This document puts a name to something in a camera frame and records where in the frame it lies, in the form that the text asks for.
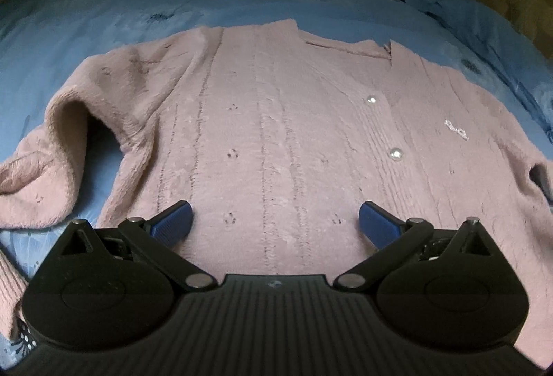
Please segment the pink knitted cardigan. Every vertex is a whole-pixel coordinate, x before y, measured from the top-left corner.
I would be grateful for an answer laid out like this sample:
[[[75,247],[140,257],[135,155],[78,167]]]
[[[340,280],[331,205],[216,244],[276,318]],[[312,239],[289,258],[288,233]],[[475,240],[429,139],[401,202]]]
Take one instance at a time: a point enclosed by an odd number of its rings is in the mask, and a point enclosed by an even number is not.
[[[518,348],[551,361],[552,163],[460,72],[293,20],[89,57],[2,163],[2,227],[67,218],[89,117],[123,154],[99,226],[186,199],[195,224],[180,253],[216,278],[337,276],[367,256],[356,226],[366,200],[441,227],[479,217],[531,300]]]

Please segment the blue dandelion pillow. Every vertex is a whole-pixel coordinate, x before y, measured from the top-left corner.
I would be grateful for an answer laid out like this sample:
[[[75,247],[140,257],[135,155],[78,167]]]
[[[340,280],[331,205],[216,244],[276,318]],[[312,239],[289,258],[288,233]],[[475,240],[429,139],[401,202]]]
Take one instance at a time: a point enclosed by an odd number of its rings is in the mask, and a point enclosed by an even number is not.
[[[474,0],[405,0],[486,62],[548,138],[552,137],[552,70],[524,35]]]

